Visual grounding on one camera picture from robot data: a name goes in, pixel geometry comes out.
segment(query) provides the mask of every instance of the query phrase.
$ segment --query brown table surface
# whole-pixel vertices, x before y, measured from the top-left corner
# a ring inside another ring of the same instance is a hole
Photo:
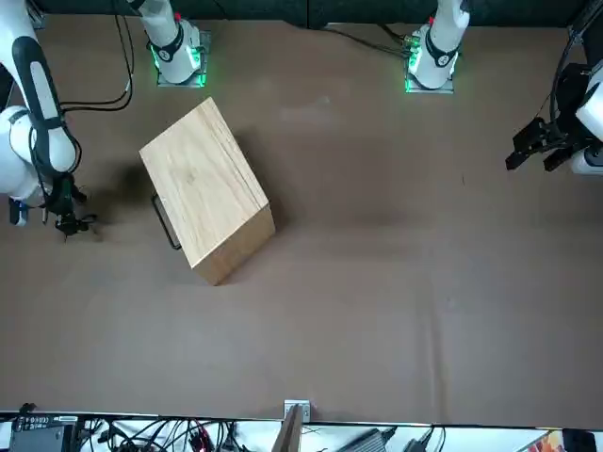
[[[2,408],[277,418],[307,398],[328,421],[603,427],[603,179],[504,168],[564,30],[470,29],[438,96],[282,23],[201,24],[208,86],[159,89],[130,23],[132,104],[69,116],[102,240],[0,221]],[[111,17],[50,17],[40,40],[62,101],[122,89]],[[138,155],[208,95],[278,228],[222,287],[168,246]]]

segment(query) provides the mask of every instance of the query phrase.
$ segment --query wooden box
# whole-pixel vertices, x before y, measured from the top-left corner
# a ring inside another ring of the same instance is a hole
[[[268,199],[211,98],[140,156],[191,268],[208,283],[274,234]]]

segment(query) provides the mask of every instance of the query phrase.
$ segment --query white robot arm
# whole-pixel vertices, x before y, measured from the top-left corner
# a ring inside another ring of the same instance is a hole
[[[467,0],[438,0],[433,24],[417,32],[420,48],[408,68],[423,89],[440,89],[451,77],[464,31],[469,25]]]
[[[200,67],[199,29],[174,18],[170,0],[127,0],[140,15],[151,42],[155,65],[171,84],[187,81]]]
[[[56,226],[65,234],[88,229],[73,213],[72,200],[83,197],[70,173],[75,141],[24,0],[0,0],[0,11],[0,63],[27,105],[0,113],[0,193],[10,198],[11,221],[23,223],[26,208],[44,206],[57,215]]]

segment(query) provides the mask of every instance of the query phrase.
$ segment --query black metal handle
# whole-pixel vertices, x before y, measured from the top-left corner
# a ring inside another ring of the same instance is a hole
[[[173,241],[173,238],[171,238],[170,231],[168,230],[168,226],[166,225],[166,221],[163,218],[163,216],[161,215],[161,212],[159,212],[159,206],[157,204],[157,201],[160,201],[160,199],[159,199],[159,195],[157,195],[157,193],[155,193],[151,197],[151,204],[153,205],[155,213],[157,214],[157,217],[159,218],[159,222],[161,223],[161,226],[163,227],[163,232],[166,233],[166,237],[168,238],[168,241],[170,242],[170,246],[172,248],[174,248],[175,250],[180,250],[180,249],[182,249],[182,245],[180,245],[179,243],[175,243]]]

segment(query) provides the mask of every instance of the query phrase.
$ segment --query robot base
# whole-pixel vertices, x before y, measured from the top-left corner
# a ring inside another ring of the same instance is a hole
[[[184,88],[203,88],[207,80],[207,60],[209,56],[209,46],[211,44],[211,33],[208,31],[199,31],[199,58],[200,66],[187,80],[182,83],[170,83],[157,68],[157,86],[158,87],[184,87]]]
[[[415,78],[408,73],[408,66],[404,70],[404,92],[423,92],[428,94],[454,94],[454,84],[449,78],[444,86],[438,89],[425,89],[421,87]]]

